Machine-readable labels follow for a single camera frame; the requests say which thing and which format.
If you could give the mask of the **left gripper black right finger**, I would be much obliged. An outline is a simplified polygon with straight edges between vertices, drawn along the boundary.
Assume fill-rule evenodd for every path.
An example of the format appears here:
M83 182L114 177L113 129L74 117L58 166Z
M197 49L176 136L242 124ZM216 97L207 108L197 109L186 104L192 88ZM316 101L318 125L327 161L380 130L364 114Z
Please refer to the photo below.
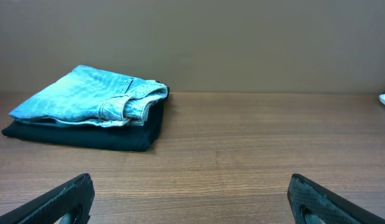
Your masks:
M385 224L385 219L301 174L292 175L287 198L296 224Z

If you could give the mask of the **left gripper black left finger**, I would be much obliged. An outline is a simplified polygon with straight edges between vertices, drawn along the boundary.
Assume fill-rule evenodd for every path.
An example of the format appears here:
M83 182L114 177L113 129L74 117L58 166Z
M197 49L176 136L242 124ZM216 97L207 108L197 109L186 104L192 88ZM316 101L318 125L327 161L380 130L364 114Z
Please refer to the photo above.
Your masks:
M95 197L89 174L80 174L30 202L0 216L2 224L87 224Z

